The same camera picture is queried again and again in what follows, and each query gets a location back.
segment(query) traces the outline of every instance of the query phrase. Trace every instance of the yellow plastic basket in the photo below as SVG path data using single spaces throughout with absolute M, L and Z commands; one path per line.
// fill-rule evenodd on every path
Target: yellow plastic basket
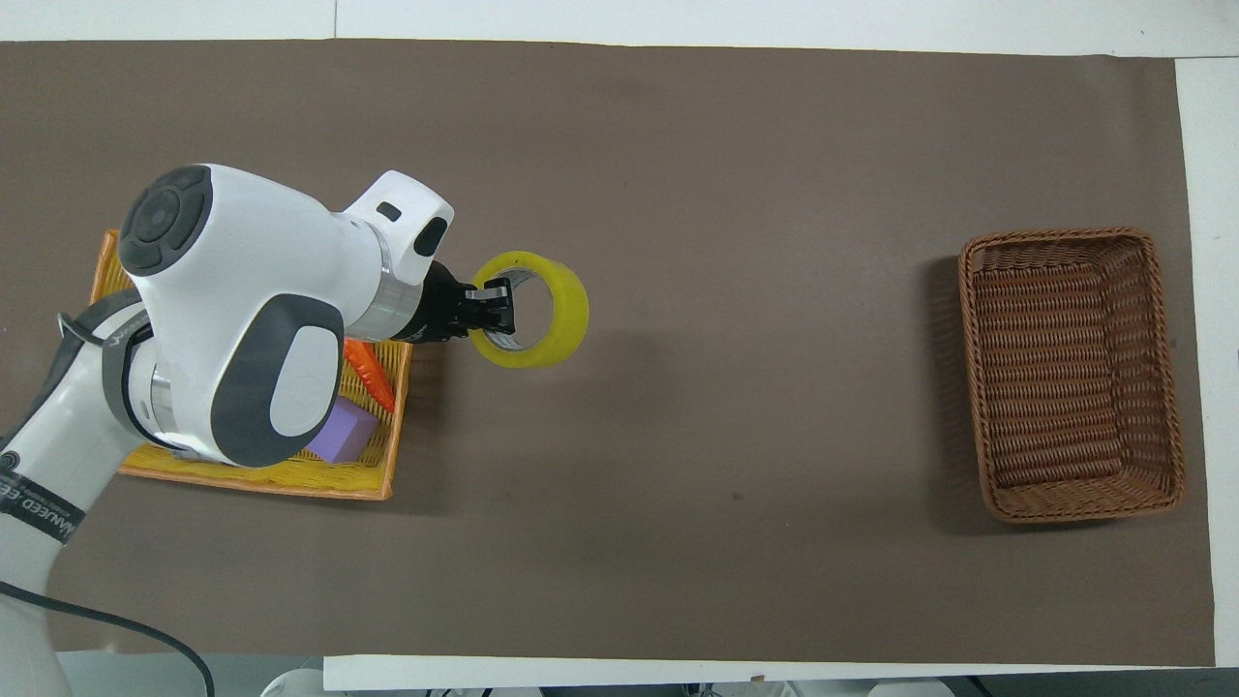
M 116 259 L 115 229 L 103 238 L 103 249 L 94 269 L 90 301 L 125 287 L 133 287 Z M 162 448 L 142 446 L 125 459 L 120 472 L 134 477 L 187 482 L 206 487 L 243 489 L 266 494 L 295 496 L 321 496 L 327 499 L 362 499 L 382 501 L 392 496 L 392 477 L 395 474 L 396 453 L 400 447 L 400 425 L 404 422 L 404 404 L 409 392 L 409 364 L 413 344 L 384 340 L 374 345 L 383 370 L 395 392 L 395 415 L 387 413 L 362 386 L 352 366 L 344 364 L 341 373 L 339 394 L 379 420 L 374 436 L 367 443 L 361 461 L 330 464 L 313 453 L 302 451 L 291 459 L 269 468 L 237 468 L 217 463 L 178 461 Z

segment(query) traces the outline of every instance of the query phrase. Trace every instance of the wicker basket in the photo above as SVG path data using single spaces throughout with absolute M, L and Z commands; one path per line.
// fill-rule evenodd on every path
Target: wicker basket
M 973 239 L 959 258 L 985 504 L 1009 522 L 1152 514 L 1183 494 L 1161 271 L 1141 230 Z
M 103 238 L 103 249 L 94 269 L 90 301 L 94 302 L 133 281 L 116 259 L 116 230 Z M 134 451 L 120 472 L 134 477 L 188 482 L 206 487 L 244 489 L 266 494 L 291 494 L 297 496 L 322 496 L 327 499 L 363 499 L 382 501 L 392 496 L 392 477 L 395 474 L 396 453 L 400 446 L 400 425 L 404 422 L 405 396 L 409 391 L 409 363 L 413 345 L 396 340 L 375 344 L 374 353 L 393 383 L 395 415 L 389 415 L 366 392 L 361 379 L 344 364 L 341 371 L 339 394 L 352 400 L 379 418 L 366 451 L 356 463 L 328 464 L 313 453 L 302 451 L 295 457 L 269 468 L 235 468 L 216 463 L 178 461 L 167 451 L 142 446 Z

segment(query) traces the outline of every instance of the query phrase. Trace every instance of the carrot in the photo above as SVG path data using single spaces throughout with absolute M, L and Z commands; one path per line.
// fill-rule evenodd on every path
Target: carrot
M 394 415 L 395 395 L 392 394 L 392 384 L 387 380 L 383 364 L 374 355 L 374 347 L 364 340 L 344 338 L 344 358 L 353 366 L 357 378 L 362 379 L 362 385 L 370 397 L 389 415 Z

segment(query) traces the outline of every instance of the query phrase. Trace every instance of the purple foam cube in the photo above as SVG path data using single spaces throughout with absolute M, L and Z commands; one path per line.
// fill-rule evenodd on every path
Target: purple foam cube
M 306 448 L 332 464 L 356 463 L 377 426 L 378 417 L 337 395 L 327 423 Z

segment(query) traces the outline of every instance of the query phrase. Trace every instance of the yellow tape roll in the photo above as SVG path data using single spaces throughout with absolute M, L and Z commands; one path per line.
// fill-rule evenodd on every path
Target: yellow tape roll
M 533 345 L 520 345 L 510 336 L 482 329 L 470 331 L 470 338 L 488 361 L 506 369 L 554 366 L 576 352 L 590 323 L 590 300 L 581 279 L 572 269 L 533 251 L 504 251 L 491 259 L 473 276 L 473 285 L 506 276 L 512 287 L 538 276 L 550 290 L 551 317 L 546 333 Z

